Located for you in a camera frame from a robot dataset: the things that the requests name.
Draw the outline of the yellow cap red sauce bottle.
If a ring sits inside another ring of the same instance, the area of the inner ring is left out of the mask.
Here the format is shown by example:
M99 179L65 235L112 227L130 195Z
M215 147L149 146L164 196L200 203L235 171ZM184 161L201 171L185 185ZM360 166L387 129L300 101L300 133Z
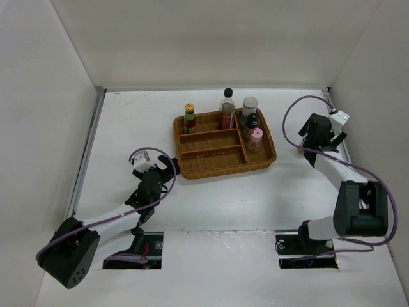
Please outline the yellow cap red sauce bottle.
M194 113L194 105L191 103L185 105L183 128L186 134L191 134L196 129L196 115Z

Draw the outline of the pink cap spice jar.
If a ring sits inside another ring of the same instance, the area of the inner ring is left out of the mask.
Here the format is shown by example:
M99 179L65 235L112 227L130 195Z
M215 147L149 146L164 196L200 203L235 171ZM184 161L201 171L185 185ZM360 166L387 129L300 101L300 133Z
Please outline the pink cap spice jar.
M247 149L252 153L259 152L261 148L262 139L263 131L260 128L252 129L249 139L247 141Z

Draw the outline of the black cap pepper grinder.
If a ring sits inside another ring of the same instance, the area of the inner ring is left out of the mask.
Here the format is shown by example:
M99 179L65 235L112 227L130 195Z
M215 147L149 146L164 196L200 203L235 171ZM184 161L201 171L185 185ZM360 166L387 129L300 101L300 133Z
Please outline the black cap pepper grinder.
M251 113L243 126L243 137L244 139L248 140L252 133L252 130L258 128L260 126L260 119L257 113Z

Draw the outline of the silver cap blue spice jar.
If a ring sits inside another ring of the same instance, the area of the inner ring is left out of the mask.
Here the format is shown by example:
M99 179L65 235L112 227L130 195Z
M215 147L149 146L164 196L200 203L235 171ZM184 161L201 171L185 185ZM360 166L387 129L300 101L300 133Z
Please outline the silver cap blue spice jar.
M242 125L246 122L247 117L251 113L256 112L257 108L258 108L258 101L257 101L256 98L246 97L243 100L242 113L241 113L241 116L240 116L240 121L241 121Z

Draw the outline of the black cap clear sauce bottle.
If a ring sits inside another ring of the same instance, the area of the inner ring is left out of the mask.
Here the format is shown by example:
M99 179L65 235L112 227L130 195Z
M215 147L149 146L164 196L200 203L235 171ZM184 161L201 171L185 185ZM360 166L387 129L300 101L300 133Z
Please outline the black cap clear sauce bottle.
M220 129L228 130L234 127L235 102L233 101L233 90L224 89L224 98L220 102Z

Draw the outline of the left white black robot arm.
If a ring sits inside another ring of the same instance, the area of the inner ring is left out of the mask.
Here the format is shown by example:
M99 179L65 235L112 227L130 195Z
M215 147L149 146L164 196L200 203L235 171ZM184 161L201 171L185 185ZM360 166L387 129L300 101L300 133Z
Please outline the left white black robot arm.
M155 207L170 193L180 174L177 158L160 152L164 168L152 164L145 149L133 153L129 163L139 183L137 189L118 208L91 219L65 219L50 242L36 255L40 268L71 289L79 285L91 266L150 262L150 244L143 242L141 226L154 214Z

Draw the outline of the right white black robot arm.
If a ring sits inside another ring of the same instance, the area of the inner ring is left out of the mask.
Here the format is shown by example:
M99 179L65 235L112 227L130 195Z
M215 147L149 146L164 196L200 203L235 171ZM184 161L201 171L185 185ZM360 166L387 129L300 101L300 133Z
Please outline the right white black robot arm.
M341 127L348 117L310 115L298 132L301 147L309 164L322 173L337 189L331 216L304 221L298 228L297 247L304 253L315 253L320 244L352 236L383 237L388 230L387 192L377 181L368 180L351 166L345 165L338 145L346 138Z

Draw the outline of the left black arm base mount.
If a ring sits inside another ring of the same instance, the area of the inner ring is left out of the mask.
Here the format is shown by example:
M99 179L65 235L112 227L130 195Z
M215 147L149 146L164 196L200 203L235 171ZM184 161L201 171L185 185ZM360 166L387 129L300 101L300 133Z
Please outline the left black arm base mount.
M102 262L105 270L154 270L162 268L163 232L135 232L130 247L108 256Z

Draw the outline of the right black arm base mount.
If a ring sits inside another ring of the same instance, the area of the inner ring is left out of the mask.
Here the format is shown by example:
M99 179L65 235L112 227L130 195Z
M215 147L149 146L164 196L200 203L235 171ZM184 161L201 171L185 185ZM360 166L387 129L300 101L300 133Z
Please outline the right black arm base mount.
M281 269L337 269L335 254L313 256L334 251L332 240L308 240L302 242L297 232L275 234L275 251Z

